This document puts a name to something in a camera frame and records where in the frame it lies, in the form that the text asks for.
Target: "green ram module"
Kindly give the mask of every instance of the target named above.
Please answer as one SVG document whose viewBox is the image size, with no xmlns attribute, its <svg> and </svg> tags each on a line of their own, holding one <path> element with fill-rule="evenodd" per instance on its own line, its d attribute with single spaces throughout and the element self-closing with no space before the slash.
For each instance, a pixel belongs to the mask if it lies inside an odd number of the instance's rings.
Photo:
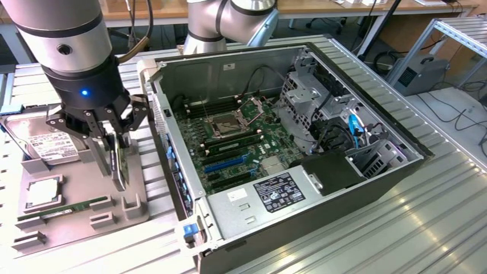
<svg viewBox="0 0 487 274">
<path fill-rule="evenodd" d="M 209 146 L 207 148 L 207 156 L 214 156 L 218 154 L 222 154 L 225 152 L 238 150 L 239 148 L 249 147 L 253 144 L 261 143 L 262 134 L 246 136 L 242 138 L 238 138 L 235 140 L 231 140 L 229 142 L 222 142 L 219 144 L 215 144 L 213 146 Z"/>
<path fill-rule="evenodd" d="M 43 217 L 46 215 L 51 215 L 54 213 L 63 212 L 63 211 L 70 210 L 70 209 L 74 212 L 78 212 L 78 211 L 89 209 L 90 204 L 105 201 L 107 199 L 109 199 L 107 197 L 99 197 L 99 198 L 91 199 L 91 200 L 81 202 L 81 203 L 63 205 L 62 207 L 55 207 L 55 208 L 47 209 L 45 211 L 41 211 L 41 212 L 26 214 L 26 215 L 18 217 L 18 221 L 25 221 L 25 220 L 29 220 L 31 218 Z"/>
</svg>

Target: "aluminum extrusion table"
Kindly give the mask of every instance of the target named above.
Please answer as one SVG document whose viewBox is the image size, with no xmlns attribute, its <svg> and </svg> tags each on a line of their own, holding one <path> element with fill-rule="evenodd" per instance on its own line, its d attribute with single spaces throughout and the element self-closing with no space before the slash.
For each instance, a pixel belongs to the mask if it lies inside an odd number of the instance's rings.
<svg viewBox="0 0 487 274">
<path fill-rule="evenodd" d="M 437 157 L 380 199 L 353 214 L 303 236 L 233 273 L 482 273 L 487 271 L 487 178 L 456 141 L 405 101 L 398 92 L 334 40 L 324 36 L 285 38 L 270 45 L 314 42 L 360 83 L 385 109 L 428 145 Z M 242 48 L 231 44 L 230 49 Z M 121 67 L 131 92 L 139 91 L 137 60 L 177 55 L 166 50 L 139 55 Z M 18 66 L 11 75 L 19 102 L 59 100 L 39 65 Z M 181 255 L 174 226 L 177 214 L 165 174 L 158 165 L 154 141 L 143 126 L 134 134 L 143 144 L 142 160 L 150 197 L 151 220 L 107 235 L 10 259 L 10 245 L 0 241 L 0 272 L 38 273 L 195 273 L 193 259 Z M 9 218 L 7 197 L 19 172 L 19 151 L 2 143 L 9 154 L 0 179 L 0 222 Z M 11 225 L 5 222 L 0 238 Z"/>
</svg>

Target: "mounting hole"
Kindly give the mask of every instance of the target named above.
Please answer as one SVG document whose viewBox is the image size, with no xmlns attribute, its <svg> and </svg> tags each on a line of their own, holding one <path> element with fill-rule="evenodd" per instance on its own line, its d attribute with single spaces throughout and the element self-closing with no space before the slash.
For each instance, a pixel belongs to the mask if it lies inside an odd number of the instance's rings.
<svg viewBox="0 0 487 274">
<path fill-rule="evenodd" d="M 58 52 L 63 55 L 69 55 L 74 52 L 74 49 L 69 45 L 61 44 L 58 46 Z"/>
</svg>

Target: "power supply label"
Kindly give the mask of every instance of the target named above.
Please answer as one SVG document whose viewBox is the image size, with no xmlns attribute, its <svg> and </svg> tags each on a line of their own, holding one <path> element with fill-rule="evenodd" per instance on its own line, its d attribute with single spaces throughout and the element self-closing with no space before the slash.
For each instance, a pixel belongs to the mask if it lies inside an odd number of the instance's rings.
<svg viewBox="0 0 487 274">
<path fill-rule="evenodd" d="M 306 199 L 290 173 L 254 184 L 269 212 L 282 210 Z"/>
</svg>

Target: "sticker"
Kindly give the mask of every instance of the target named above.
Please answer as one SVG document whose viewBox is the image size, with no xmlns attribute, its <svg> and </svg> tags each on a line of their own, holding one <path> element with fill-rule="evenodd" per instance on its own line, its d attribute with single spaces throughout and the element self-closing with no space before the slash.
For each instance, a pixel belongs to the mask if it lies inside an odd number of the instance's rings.
<svg viewBox="0 0 487 274">
<path fill-rule="evenodd" d="M 235 202 L 237 200 L 239 200 L 239 199 L 242 199 L 242 198 L 247 197 L 247 191 L 246 191 L 246 189 L 245 189 L 245 188 L 241 188 L 241 189 L 239 189 L 239 190 L 237 190 L 237 191 L 229 192 L 229 193 L 227 193 L 227 195 L 229 195 L 229 199 L 230 199 L 230 201 L 231 201 L 231 202 Z"/>
<path fill-rule="evenodd" d="M 306 199 L 290 173 L 254 184 L 254 188 L 270 213 Z"/>
<path fill-rule="evenodd" d="M 233 63 L 233 64 L 225 64 L 223 65 L 223 70 L 226 71 L 226 70 L 234 70 L 235 69 L 235 63 Z"/>
<path fill-rule="evenodd" d="M 77 146 L 65 132 L 30 137 L 30 144 L 45 161 L 63 159 L 78 155 Z"/>
</svg>

